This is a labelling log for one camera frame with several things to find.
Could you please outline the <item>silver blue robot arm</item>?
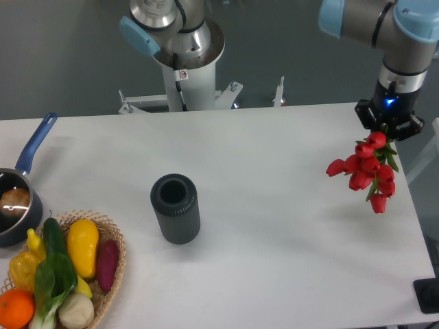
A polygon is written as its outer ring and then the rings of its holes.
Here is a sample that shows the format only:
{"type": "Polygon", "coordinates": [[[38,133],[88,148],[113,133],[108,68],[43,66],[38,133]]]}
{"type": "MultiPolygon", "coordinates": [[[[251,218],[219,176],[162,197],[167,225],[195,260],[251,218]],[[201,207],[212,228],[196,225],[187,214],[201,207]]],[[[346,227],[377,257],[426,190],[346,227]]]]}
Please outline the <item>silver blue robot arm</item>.
{"type": "MultiPolygon", "coordinates": [[[[384,129],[396,141],[418,134],[424,122],[414,106],[438,42],[438,2],[323,1],[318,25],[336,38],[384,53],[373,97],[355,108],[362,125],[384,129]]],[[[131,1],[119,29],[134,49],[161,65],[170,111],[233,106],[241,85],[215,88],[225,40],[201,1],[131,1]]]]}

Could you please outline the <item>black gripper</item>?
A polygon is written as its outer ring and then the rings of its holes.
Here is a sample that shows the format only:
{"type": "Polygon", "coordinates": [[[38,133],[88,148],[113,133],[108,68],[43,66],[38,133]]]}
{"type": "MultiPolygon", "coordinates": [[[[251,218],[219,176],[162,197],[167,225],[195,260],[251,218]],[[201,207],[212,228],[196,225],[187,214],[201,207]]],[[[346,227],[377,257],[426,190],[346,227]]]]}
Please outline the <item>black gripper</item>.
{"type": "Polygon", "coordinates": [[[365,130],[379,131],[381,121],[388,123],[389,139],[404,141],[421,133],[425,125],[425,121],[413,113],[419,94],[420,89],[398,93],[395,88],[389,90],[378,81],[372,103],[360,99],[355,106],[355,113],[365,130]]]}

